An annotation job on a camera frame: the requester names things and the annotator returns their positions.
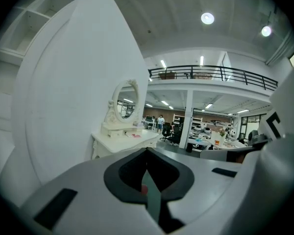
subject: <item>balcony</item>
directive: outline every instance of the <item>balcony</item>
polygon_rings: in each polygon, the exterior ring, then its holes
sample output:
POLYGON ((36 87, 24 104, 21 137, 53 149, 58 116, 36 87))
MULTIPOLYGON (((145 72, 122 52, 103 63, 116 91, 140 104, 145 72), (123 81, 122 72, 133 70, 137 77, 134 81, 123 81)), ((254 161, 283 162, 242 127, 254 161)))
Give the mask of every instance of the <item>balcony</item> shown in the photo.
POLYGON ((222 85, 229 87, 238 87, 245 90, 265 90, 268 91, 266 94, 271 94, 278 87, 278 82, 249 71, 213 66, 213 65, 183 65, 183 66, 171 66, 164 68, 156 68, 149 70, 149 80, 156 80, 157 83, 169 83, 168 80, 187 80, 192 79, 195 83, 202 83, 205 80, 205 84, 222 85))

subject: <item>person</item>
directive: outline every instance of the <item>person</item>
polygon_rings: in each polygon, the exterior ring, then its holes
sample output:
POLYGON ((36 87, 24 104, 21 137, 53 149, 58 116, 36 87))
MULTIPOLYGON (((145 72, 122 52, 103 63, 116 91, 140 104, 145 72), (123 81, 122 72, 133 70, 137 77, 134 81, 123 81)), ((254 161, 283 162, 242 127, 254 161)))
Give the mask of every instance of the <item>person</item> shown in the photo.
POLYGON ((158 118, 158 124, 157 124, 157 132, 160 130, 160 133, 162 131, 162 126, 163 126, 163 123, 165 122, 165 119, 163 118, 162 115, 160 115, 160 117, 158 118))

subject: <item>white vanity table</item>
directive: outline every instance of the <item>white vanity table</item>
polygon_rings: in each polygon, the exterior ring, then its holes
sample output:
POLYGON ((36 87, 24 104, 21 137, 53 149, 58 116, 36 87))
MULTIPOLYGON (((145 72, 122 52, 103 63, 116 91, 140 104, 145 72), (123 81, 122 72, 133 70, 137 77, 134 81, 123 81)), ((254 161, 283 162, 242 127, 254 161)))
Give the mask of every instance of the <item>white vanity table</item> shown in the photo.
POLYGON ((102 158, 114 153, 143 147, 156 147, 159 134, 143 130, 143 126, 138 125, 141 121, 139 116, 139 93, 136 80, 122 82, 114 91, 113 100, 109 100, 109 110, 101 125, 99 133, 92 133, 94 139, 94 152, 92 159, 102 158), (124 118, 118 111, 118 104, 123 106, 129 104, 136 105, 130 117, 124 118))

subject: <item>ceiling light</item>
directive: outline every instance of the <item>ceiling light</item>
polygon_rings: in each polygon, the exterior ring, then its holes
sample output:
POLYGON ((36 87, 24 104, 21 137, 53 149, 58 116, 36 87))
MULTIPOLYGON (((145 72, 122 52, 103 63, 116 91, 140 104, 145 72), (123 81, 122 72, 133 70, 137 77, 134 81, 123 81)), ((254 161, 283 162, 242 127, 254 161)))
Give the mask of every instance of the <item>ceiling light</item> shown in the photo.
POLYGON ((212 106, 212 104, 208 104, 208 105, 205 107, 205 109, 210 108, 210 106, 212 106))
POLYGON ((212 24, 215 20, 214 16, 208 12, 201 15, 201 20, 204 24, 212 24))
POLYGON ((125 98, 123 98, 123 100, 125 100, 125 101, 127 101, 127 102, 130 102, 130 103, 133 103, 133 101, 128 100, 128 99, 125 99, 125 98))
POLYGON ((200 64, 199 65, 204 65, 204 56, 200 57, 200 64))
POLYGON ((166 69, 166 68, 167 68, 167 66, 166 66, 166 63, 165 63, 165 61, 161 60, 160 62, 161 62, 161 64, 162 64, 163 68, 165 68, 165 69, 166 69))
POLYGON ((261 34, 263 34, 264 37, 269 36, 271 34, 271 28, 269 26, 263 27, 261 34))
POLYGON ((242 113, 242 112, 248 112, 249 110, 242 110, 242 111, 239 111, 237 113, 242 113))

